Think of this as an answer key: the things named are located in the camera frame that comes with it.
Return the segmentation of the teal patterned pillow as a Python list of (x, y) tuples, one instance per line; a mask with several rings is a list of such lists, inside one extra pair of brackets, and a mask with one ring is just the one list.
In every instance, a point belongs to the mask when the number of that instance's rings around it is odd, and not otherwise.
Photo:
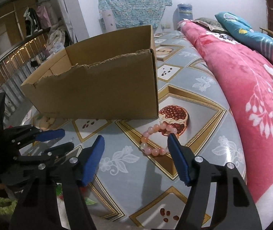
[(266, 58), (271, 56), (273, 38), (269, 35), (254, 31), (243, 18), (230, 12), (215, 14), (217, 21), (242, 44), (262, 53)]

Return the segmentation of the hanging clothes on rack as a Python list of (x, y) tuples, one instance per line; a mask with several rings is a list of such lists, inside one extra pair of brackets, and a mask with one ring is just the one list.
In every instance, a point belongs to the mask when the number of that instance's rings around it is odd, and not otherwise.
[(37, 9), (28, 7), (24, 12), (24, 19), (27, 37), (52, 26), (47, 8), (44, 5), (39, 5)]

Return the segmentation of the blue water dispenser bottle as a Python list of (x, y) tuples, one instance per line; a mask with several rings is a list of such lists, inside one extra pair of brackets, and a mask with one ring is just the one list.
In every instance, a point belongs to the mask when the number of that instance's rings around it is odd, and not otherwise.
[(178, 23), (185, 19), (193, 19), (193, 6), (191, 4), (179, 3), (173, 14), (174, 29), (178, 28)]

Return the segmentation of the pink floral blanket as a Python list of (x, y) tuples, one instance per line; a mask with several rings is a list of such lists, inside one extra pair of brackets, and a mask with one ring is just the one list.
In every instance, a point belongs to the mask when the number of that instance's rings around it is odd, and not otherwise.
[(178, 28), (226, 96), (243, 145), (248, 189), (263, 229), (273, 229), (273, 65), (233, 36), (191, 20)]

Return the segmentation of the teal floral wall cloth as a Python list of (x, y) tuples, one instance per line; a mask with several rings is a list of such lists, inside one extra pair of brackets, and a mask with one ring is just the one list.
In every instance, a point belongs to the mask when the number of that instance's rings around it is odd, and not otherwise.
[(111, 10), (118, 28), (157, 28), (167, 6), (172, 6), (172, 0), (98, 0), (99, 14)]

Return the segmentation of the brown cardboard box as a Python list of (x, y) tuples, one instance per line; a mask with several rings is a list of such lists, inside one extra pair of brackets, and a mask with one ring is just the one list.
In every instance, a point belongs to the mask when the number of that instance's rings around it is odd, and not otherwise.
[(153, 28), (117, 30), (66, 47), (41, 64), (21, 89), (51, 118), (156, 119)]

